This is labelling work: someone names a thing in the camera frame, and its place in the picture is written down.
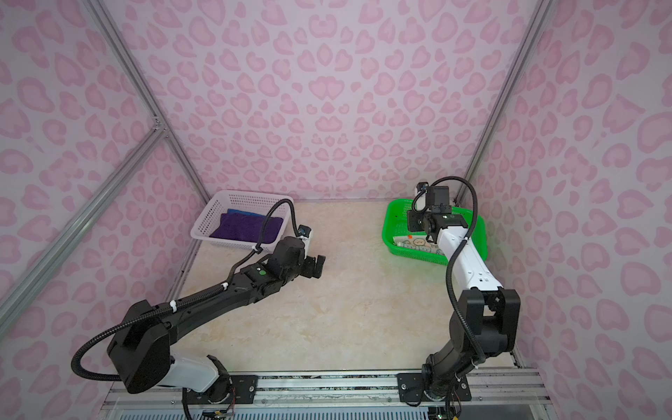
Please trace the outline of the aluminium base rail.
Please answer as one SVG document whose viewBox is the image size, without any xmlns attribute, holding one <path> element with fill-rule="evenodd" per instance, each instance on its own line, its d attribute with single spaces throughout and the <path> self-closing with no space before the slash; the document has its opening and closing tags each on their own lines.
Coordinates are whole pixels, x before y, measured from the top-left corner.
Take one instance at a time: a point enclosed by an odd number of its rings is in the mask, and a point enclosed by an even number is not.
<svg viewBox="0 0 672 420">
<path fill-rule="evenodd" d="M 131 395 L 113 385 L 101 419 L 555 419 L 541 375 L 481 367 L 449 398 L 427 397 L 417 370 L 241 372 L 236 395 L 210 404 L 157 388 Z"/>
</svg>

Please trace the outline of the right corner aluminium post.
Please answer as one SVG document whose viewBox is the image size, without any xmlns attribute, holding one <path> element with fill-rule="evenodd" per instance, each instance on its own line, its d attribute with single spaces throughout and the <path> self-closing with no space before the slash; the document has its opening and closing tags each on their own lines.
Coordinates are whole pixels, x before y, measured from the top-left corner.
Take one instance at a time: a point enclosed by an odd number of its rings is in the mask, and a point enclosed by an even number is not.
<svg viewBox="0 0 672 420">
<path fill-rule="evenodd" d="M 536 48 L 542 34 L 553 17 L 558 1 L 542 0 L 537 1 L 535 10 L 528 21 L 528 25 L 523 33 L 521 44 L 511 59 L 509 70 L 505 73 L 505 78 L 499 89 L 493 107 L 486 119 L 484 129 L 476 145 L 474 155 L 467 166 L 465 178 L 474 186 L 476 183 L 477 172 L 482 161 L 485 158 L 488 147 L 495 137 L 495 131 L 506 114 L 507 106 L 513 97 L 516 87 L 523 77 L 524 70 L 528 66 L 534 49 Z"/>
</svg>

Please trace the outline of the white plastic basket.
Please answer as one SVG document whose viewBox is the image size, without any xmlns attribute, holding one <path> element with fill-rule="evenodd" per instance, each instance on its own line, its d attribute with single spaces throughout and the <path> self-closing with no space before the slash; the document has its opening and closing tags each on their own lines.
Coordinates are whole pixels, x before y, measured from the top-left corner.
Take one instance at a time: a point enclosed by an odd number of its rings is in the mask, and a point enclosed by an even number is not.
<svg viewBox="0 0 672 420">
<path fill-rule="evenodd" d="M 274 250 L 285 229 L 292 224 L 286 204 L 272 210 L 285 197 L 266 192 L 217 192 L 191 229 L 192 239 L 215 246 Z"/>
</svg>

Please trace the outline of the left corner aluminium post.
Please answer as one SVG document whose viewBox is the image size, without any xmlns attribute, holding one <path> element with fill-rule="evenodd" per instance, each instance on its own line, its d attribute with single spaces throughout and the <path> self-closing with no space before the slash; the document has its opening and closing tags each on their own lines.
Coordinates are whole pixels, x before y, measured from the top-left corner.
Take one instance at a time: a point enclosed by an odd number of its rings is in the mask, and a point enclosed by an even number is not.
<svg viewBox="0 0 672 420">
<path fill-rule="evenodd" d="M 157 127 L 166 133 L 167 143 L 185 172 L 185 175 L 187 175 L 187 179 L 192 184 L 192 187 L 199 194 L 199 197 L 201 197 L 203 202 L 208 203 L 211 199 L 211 195 L 208 193 L 204 183 L 199 177 L 194 164 L 187 156 L 185 147 L 180 143 L 173 127 L 168 122 L 166 113 L 162 109 L 157 96 L 155 96 L 152 91 L 150 83 L 145 77 L 141 66 L 138 65 L 131 50 L 124 41 L 122 32 L 114 19 L 112 19 L 107 6 L 103 1 L 99 0 L 85 0 L 82 3 L 94 20 L 94 23 L 97 25 L 101 35 L 103 35 L 103 38 L 106 40 L 112 53 L 117 58 L 122 70 L 126 73 L 126 76 L 138 94 L 140 101 L 152 115 Z"/>
</svg>

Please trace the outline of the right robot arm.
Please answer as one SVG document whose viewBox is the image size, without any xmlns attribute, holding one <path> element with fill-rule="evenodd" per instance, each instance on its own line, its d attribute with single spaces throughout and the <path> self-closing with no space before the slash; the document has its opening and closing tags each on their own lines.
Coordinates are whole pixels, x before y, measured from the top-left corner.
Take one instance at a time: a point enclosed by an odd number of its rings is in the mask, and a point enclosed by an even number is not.
<svg viewBox="0 0 672 420">
<path fill-rule="evenodd" d="M 467 390 L 467 376 L 487 359 L 509 353 L 516 344 L 521 299 L 491 273 L 474 245 L 479 213 L 471 218 L 456 213 L 444 177 L 421 182 L 407 212 L 407 229 L 425 233 L 426 240 L 446 255 L 446 291 L 453 308 L 450 339 L 429 355 L 420 374 L 399 374 L 402 403 L 418 407 L 424 401 L 440 402 L 460 411 L 460 392 Z"/>
</svg>

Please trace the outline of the purple towel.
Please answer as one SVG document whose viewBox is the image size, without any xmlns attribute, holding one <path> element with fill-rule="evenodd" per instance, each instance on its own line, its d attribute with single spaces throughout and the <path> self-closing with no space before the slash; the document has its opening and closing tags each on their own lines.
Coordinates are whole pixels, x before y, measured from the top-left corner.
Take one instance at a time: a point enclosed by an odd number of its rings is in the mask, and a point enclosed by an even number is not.
<svg viewBox="0 0 672 420">
<path fill-rule="evenodd" d="M 223 213 L 220 216 L 220 225 L 210 234 L 211 238 L 256 243 L 264 223 L 265 216 L 255 217 L 248 215 L 236 215 L 235 213 Z M 264 231 L 262 244 L 276 241 L 280 235 L 280 229 L 284 220 L 279 217 L 271 217 Z"/>
</svg>

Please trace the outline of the left diagonal aluminium strut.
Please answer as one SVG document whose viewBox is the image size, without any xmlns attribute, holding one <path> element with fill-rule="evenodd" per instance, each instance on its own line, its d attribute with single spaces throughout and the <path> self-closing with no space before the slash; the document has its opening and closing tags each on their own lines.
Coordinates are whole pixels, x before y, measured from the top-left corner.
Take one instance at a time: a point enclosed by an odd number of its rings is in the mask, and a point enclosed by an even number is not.
<svg viewBox="0 0 672 420">
<path fill-rule="evenodd" d="M 53 278 L 55 271 L 72 255 L 84 236 L 107 211 L 121 190 L 133 178 L 154 149 L 164 139 L 165 126 L 153 128 L 134 150 L 122 161 L 122 164 L 94 192 L 92 197 L 59 231 L 55 240 L 19 278 L 19 283 L 1 302 L 1 336 L 19 321 L 23 313 L 33 304 Z"/>
</svg>

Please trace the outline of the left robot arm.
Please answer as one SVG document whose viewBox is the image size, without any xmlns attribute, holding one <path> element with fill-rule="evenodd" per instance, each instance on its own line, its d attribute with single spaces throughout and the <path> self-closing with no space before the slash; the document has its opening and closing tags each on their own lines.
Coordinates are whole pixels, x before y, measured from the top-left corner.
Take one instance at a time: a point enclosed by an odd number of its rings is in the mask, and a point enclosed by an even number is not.
<svg viewBox="0 0 672 420">
<path fill-rule="evenodd" d="M 223 283 L 169 303 L 133 304 L 107 350 L 119 380 L 132 395 L 156 387 L 185 388 L 209 403 L 226 400 L 233 383 L 223 364 L 213 355 L 204 362 L 177 355 L 172 345 L 226 313 L 279 292 L 295 278 L 320 278 L 326 260 L 309 257 L 299 238 L 285 237 L 270 255 Z"/>
</svg>

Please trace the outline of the green plastic basket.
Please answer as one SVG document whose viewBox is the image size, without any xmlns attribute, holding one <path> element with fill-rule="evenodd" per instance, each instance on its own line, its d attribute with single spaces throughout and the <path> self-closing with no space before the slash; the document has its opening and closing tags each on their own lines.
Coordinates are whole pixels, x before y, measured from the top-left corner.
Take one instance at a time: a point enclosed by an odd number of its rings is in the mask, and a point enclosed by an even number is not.
<svg viewBox="0 0 672 420">
<path fill-rule="evenodd" d="M 407 229 L 407 211 L 411 209 L 412 199 L 395 199 L 388 204 L 383 222 L 381 238 L 388 251 L 398 257 L 406 257 L 432 264 L 446 265 L 448 258 L 435 245 L 425 245 L 425 232 L 411 232 Z M 462 215 L 471 226 L 473 213 L 467 208 L 453 207 L 453 213 Z M 479 215 L 474 233 L 474 247 L 481 258 L 488 259 L 488 240 L 486 226 Z"/>
</svg>

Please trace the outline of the patterned towel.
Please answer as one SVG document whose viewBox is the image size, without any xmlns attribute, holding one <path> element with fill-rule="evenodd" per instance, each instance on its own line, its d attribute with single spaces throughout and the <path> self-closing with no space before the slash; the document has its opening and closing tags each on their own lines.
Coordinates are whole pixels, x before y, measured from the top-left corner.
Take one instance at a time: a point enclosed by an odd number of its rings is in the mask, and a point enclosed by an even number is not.
<svg viewBox="0 0 672 420">
<path fill-rule="evenodd" d="M 395 243 L 395 246 L 406 250 L 414 250 L 439 256 L 444 255 L 444 252 L 439 248 L 439 245 L 429 242 L 424 236 L 416 236 L 415 234 L 394 236 L 393 242 Z"/>
</svg>

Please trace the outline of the blue towel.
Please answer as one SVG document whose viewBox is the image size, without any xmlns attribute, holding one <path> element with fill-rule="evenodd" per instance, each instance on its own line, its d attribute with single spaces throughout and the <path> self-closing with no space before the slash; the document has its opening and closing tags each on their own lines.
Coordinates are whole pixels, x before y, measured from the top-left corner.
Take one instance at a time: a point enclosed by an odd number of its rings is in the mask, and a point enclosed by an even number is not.
<svg viewBox="0 0 672 420">
<path fill-rule="evenodd" d="M 227 210 L 227 214 L 236 214 L 236 215 L 248 215 L 248 216 L 255 216 L 255 217 L 261 217 L 260 213 L 255 213 L 255 212 L 250 212 L 250 211 L 243 211 L 243 210 L 238 210 L 234 208 L 229 208 Z"/>
</svg>

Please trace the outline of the corner aluminium post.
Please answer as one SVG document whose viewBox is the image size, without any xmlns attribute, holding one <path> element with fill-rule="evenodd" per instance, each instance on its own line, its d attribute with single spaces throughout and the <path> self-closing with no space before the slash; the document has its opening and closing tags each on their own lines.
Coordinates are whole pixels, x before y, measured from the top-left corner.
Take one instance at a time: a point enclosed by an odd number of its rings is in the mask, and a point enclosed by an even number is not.
<svg viewBox="0 0 672 420">
<path fill-rule="evenodd" d="M 126 73 L 126 76 L 138 94 L 140 101 L 152 115 L 157 127 L 166 133 L 167 143 L 185 172 L 185 175 L 187 175 L 187 179 L 192 184 L 192 187 L 199 194 L 199 197 L 201 197 L 203 202 L 208 203 L 211 199 L 211 195 L 208 193 L 204 183 L 199 177 L 194 164 L 187 156 L 185 147 L 180 143 L 173 127 L 168 122 L 166 113 L 162 109 L 157 96 L 155 96 L 152 91 L 150 83 L 145 77 L 141 66 L 138 65 L 131 50 L 124 41 L 122 32 L 114 19 L 112 19 L 107 6 L 103 1 L 99 0 L 85 0 L 82 3 L 94 20 L 94 23 L 97 25 L 101 35 L 103 35 L 103 38 L 106 40 L 112 53 L 117 58 L 122 70 Z"/>
<path fill-rule="evenodd" d="M 482 161 L 485 158 L 488 147 L 495 137 L 495 131 L 506 114 L 507 106 L 513 97 L 516 87 L 523 77 L 524 70 L 528 66 L 534 49 L 536 48 L 542 34 L 553 17 L 558 1 L 542 0 L 537 1 L 535 10 L 528 21 L 528 25 L 523 33 L 521 44 L 511 59 L 509 70 L 505 73 L 505 78 L 499 89 L 493 107 L 486 119 L 484 129 L 476 145 L 474 155 L 467 166 L 465 178 L 474 186 L 476 183 L 477 172 Z"/>
</svg>

